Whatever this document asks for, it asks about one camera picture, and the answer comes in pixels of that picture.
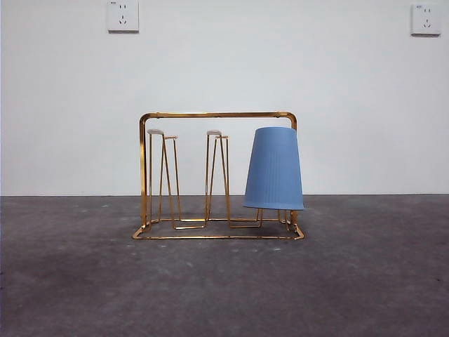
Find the white wall outlet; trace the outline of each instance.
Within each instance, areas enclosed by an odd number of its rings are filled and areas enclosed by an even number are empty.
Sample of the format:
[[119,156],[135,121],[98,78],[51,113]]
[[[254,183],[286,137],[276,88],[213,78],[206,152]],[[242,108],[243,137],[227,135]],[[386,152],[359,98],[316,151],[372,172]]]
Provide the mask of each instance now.
[[109,0],[107,2],[109,32],[139,32],[139,1]]
[[441,34],[441,12],[438,5],[412,5],[412,35],[433,36]]

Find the gold metal rack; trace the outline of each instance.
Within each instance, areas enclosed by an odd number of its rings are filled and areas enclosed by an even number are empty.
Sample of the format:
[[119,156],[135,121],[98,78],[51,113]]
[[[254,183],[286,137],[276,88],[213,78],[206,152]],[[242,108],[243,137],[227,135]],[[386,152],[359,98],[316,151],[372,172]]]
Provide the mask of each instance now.
[[[229,196],[229,154],[228,154],[228,142],[229,138],[223,136],[219,131],[209,131],[207,133],[207,153],[206,153],[206,193],[204,204],[204,217],[203,218],[183,218],[181,212],[180,203],[180,191],[179,180],[177,173],[177,152],[176,152],[176,136],[165,136],[160,130],[150,129],[149,134],[149,163],[147,163],[147,141],[145,137],[145,126],[148,119],[160,119],[160,118],[288,118],[291,122],[291,127],[296,130],[297,122],[294,114],[290,112],[197,112],[197,113],[175,113],[175,112],[151,112],[144,114],[140,118],[139,122],[139,135],[140,135],[140,176],[141,176],[141,209],[140,218],[141,226],[135,231],[134,239],[303,239],[304,233],[301,231],[297,224],[297,211],[284,211],[278,210],[277,218],[263,218],[263,209],[258,209],[255,218],[232,218],[230,214],[230,196]],[[159,212],[158,217],[152,217],[152,136],[161,135],[162,148],[161,148],[161,174],[159,181]],[[209,137],[215,136],[214,151],[213,151],[213,168],[211,172],[210,186],[208,185],[208,165],[209,165]],[[167,145],[166,140],[173,140],[174,158],[175,158],[175,175],[176,175],[176,188],[177,188],[177,208],[178,215],[175,219],[175,212],[172,200],[170,176],[168,173],[168,158],[167,158]],[[226,160],[224,153],[223,140],[226,142]],[[222,170],[224,179],[224,191],[227,203],[227,217],[226,218],[211,218],[210,217],[210,205],[212,198],[212,184],[213,184],[213,172],[215,165],[215,153],[217,148],[217,141],[220,141],[220,150],[222,157]],[[165,167],[166,179],[168,186],[168,198],[170,202],[170,214],[171,218],[161,217],[161,205],[162,205],[162,181],[163,181],[163,169]],[[155,223],[171,222],[174,230],[188,230],[188,229],[200,229],[205,228],[208,222],[228,222],[229,228],[250,228],[250,227],[262,227],[264,221],[278,222],[284,224],[287,232],[293,233],[294,236],[264,236],[264,235],[181,235],[181,236],[145,236],[144,233],[148,233],[152,230],[152,225]],[[176,226],[176,222],[181,223],[202,223],[202,225],[194,226]],[[233,225],[232,223],[257,223],[257,225]]]

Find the upside-down cup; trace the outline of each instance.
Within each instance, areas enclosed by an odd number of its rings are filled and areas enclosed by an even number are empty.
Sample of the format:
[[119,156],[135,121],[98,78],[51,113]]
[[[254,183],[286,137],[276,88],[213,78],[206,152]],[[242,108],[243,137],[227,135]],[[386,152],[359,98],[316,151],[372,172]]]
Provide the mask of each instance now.
[[256,130],[243,205],[304,209],[296,130],[275,126]]

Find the white prong tip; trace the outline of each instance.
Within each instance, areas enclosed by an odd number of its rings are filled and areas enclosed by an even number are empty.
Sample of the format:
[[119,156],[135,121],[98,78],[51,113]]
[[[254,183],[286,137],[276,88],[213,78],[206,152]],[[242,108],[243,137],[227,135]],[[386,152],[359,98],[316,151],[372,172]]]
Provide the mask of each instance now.
[[151,128],[149,130],[147,130],[149,135],[163,135],[163,131],[162,130],[158,130],[157,128]]
[[222,132],[219,131],[219,130],[209,130],[208,131],[208,136],[211,136],[211,135],[221,136]]

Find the blue cup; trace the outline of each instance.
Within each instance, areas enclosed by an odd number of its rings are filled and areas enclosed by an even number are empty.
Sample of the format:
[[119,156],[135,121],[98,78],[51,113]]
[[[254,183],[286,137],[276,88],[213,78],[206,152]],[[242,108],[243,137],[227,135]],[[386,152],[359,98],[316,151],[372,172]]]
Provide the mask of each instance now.
[[243,205],[304,209],[296,130],[275,126],[256,130]]

